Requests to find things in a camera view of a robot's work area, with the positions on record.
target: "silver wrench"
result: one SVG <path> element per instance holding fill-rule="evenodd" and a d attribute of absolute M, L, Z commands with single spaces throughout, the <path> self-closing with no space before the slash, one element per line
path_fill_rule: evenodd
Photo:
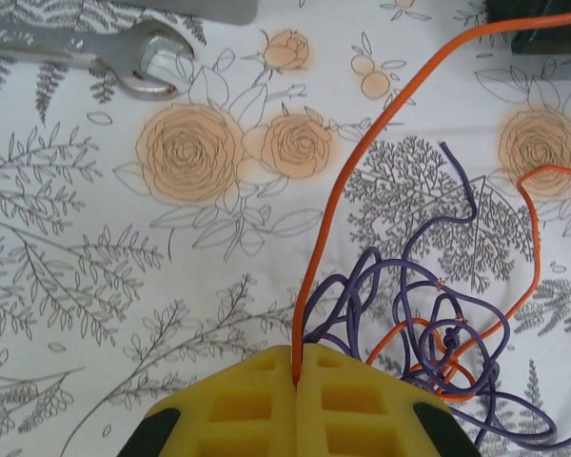
<path fill-rule="evenodd" d="M 0 21 L 0 56 L 111 71 L 123 88 L 143 98 L 177 93 L 172 84 L 148 74 L 158 50 L 194 56 L 180 33 L 156 20 L 101 34 Z"/>

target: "white tablecloth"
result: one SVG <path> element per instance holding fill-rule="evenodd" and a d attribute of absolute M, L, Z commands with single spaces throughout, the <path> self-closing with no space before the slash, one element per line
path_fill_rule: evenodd
<path fill-rule="evenodd" d="M 130 98 L 102 73 L 0 58 L 0 457 L 109 457 L 157 399 L 288 342 L 340 166 L 483 10 L 475 0 L 266 0 L 236 28 L 97 0 L 0 0 L 0 16 L 101 32 L 154 16 L 196 51 L 193 62 L 153 61 L 185 92 L 168 102 Z M 466 208 L 446 191 L 460 182 L 445 141 L 480 217 L 423 238 L 415 260 L 503 310 L 528 287 L 528 216 L 512 180 L 543 163 L 571 167 L 571 56 L 512 57 L 509 38 L 457 51 L 396 116 L 349 182 L 318 280 L 347 274 L 369 245 L 399 256 L 432 214 Z M 528 187 L 541 212 L 541 289 L 511 321 L 501 389 L 549 412 L 563 439 L 571 178 Z M 394 286 L 386 275 L 364 351 L 392 326 Z M 431 303 L 414 297 L 427 316 Z M 465 312 L 475 328 L 493 323 Z M 399 344 L 377 367 L 398 371 Z M 463 410 L 482 416 L 479 401 Z M 507 403 L 499 417 L 541 429 Z M 491 435 L 482 454 L 533 455 Z"/>

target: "yellow foam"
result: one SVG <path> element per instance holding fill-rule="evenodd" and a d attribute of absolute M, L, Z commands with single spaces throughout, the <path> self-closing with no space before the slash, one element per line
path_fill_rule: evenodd
<path fill-rule="evenodd" d="M 161 456 L 294 457 L 290 347 L 264 350 L 156 404 L 181 416 Z"/>
<path fill-rule="evenodd" d="M 305 345 L 296 397 L 298 457 L 440 457 L 412 405 L 434 395 L 321 345 Z"/>
<path fill-rule="evenodd" d="M 321 345 L 269 348 L 155 405 L 181 415 L 160 457 L 440 457 L 413 405 L 436 396 Z"/>

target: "metal object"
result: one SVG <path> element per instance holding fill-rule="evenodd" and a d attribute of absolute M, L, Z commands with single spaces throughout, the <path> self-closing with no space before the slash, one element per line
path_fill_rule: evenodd
<path fill-rule="evenodd" d="M 123 88 L 142 98 L 177 92 L 172 84 L 148 74 L 148 64 L 159 50 L 194 54 L 179 32 L 155 20 L 104 34 L 0 21 L 0 56 L 111 71 Z"/>
<path fill-rule="evenodd" d="M 256 17 L 259 0 L 116 0 L 116 2 L 189 14 L 208 21 L 244 25 Z"/>

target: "tree illustration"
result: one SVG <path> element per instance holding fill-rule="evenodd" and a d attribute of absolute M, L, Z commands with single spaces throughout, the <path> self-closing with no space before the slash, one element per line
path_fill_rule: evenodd
<path fill-rule="evenodd" d="M 531 260 L 530 220 L 526 208 L 514 209 L 487 180 L 471 180 L 478 218 L 471 224 L 438 224 L 412 249 L 420 261 L 432 251 L 449 282 L 468 283 L 483 293 L 492 282 L 506 282 L 519 254 Z M 345 198 L 356 209 L 349 222 L 351 240 L 360 249 L 379 248 L 387 258 L 400 257 L 410 236 L 439 215 L 464 217 L 470 209 L 462 183 L 443 153 L 409 136 L 400 143 L 379 141 L 347 183 Z M 395 286 L 397 274 L 386 286 Z"/>

